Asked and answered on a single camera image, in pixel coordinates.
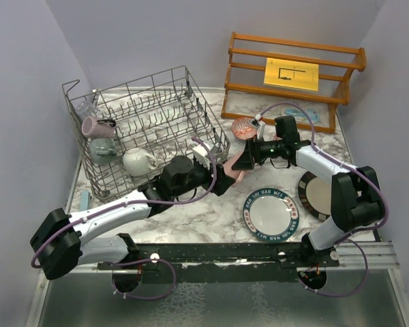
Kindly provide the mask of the pink mug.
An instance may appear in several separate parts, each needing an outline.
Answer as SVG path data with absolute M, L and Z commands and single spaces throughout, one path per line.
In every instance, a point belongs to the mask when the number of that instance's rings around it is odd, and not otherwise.
M 232 170 L 231 166 L 235 162 L 236 159 L 239 158 L 242 151 L 237 152 L 234 156 L 232 156 L 224 165 L 224 174 L 225 177 L 222 181 L 223 186 L 232 187 L 234 185 L 238 185 L 245 176 L 246 170 L 242 171 L 234 171 Z

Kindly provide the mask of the white speckled mug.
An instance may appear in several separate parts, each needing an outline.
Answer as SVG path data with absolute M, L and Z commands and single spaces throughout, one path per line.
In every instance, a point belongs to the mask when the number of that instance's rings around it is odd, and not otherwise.
M 157 158 L 142 148 L 132 148 L 123 155 L 123 166 L 133 177 L 144 176 L 159 167 Z

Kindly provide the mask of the grey-green ceramic mug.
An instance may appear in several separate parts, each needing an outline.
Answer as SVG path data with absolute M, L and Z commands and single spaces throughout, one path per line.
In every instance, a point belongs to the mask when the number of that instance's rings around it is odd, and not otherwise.
M 89 148 L 95 164 L 109 164 L 117 158 L 117 149 L 112 138 L 96 138 L 90 142 Z

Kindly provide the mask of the purple glass mug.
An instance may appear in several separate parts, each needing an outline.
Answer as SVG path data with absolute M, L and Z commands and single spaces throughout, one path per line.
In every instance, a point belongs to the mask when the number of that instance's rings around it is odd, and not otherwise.
M 96 116 L 88 116 L 81 125 L 84 137 L 90 139 L 113 138 L 117 123 L 113 119 L 103 119 Z

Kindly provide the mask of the clear octagonal glass tumbler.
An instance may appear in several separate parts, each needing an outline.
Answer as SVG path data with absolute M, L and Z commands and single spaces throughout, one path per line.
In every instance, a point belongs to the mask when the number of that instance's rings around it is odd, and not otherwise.
M 75 111 L 82 120 L 85 120 L 88 116 L 97 116 L 100 113 L 100 109 L 93 102 L 88 100 L 79 104 Z

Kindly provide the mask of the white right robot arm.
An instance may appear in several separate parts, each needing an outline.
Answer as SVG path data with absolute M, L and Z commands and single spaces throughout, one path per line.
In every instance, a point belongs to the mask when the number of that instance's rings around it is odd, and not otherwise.
M 353 232 L 369 230 L 384 219 L 387 206 L 379 194 L 376 172 L 365 166 L 349 166 L 328 156 L 312 141 L 302 140 L 292 116 L 275 119 L 276 140 L 249 139 L 233 170 L 252 170 L 267 159 L 281 157 L 327 182 L 331 187 L 331 214 L 319 227 L 302 237 L 299 257 L 315 266 Z

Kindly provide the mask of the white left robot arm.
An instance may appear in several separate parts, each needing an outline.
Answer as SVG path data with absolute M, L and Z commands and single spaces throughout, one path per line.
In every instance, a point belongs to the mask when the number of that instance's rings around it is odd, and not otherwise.
M 176 156 L 161 174 L 118 200 L 71 214 L 62 208 L 51 211 L 30 240 L 34 251 L 31 267 L 42 269 L 49 280 L 93 262 L 115 262 L 121 268 L 131 268 L 137 252 L 130 247 L 130 238 L 116 236 L 103 250 L 95 243 L 100 235 L 181 205 L 179 197 L 199 187 L 220 196 L 242 178 L 230 161 L 202 164 L 197 159 Z

